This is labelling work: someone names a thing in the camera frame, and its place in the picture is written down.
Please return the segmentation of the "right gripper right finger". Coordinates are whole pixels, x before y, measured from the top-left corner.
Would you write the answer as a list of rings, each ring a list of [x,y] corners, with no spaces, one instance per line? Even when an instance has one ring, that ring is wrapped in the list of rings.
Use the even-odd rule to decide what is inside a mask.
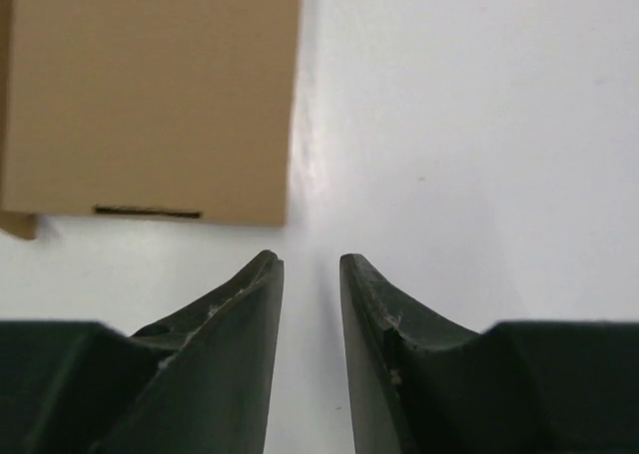
[[[501,321],[467,329],[388,281],[339,262],[359,453],[634,453],[633,322]]]

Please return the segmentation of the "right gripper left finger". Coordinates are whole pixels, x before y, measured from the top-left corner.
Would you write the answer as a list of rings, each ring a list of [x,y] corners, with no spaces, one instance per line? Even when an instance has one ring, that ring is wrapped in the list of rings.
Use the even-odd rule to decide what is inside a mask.
[[[3,321],[2,451],[262,452],[283,290],[284,264],[265,250],[132,335],[94,321]]]

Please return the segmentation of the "cardboard box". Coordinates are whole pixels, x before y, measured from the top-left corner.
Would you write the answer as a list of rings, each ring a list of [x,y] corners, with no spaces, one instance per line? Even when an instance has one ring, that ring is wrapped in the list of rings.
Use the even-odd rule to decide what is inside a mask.
[[[301,0],[1,0],[1,228],[280,227]]]

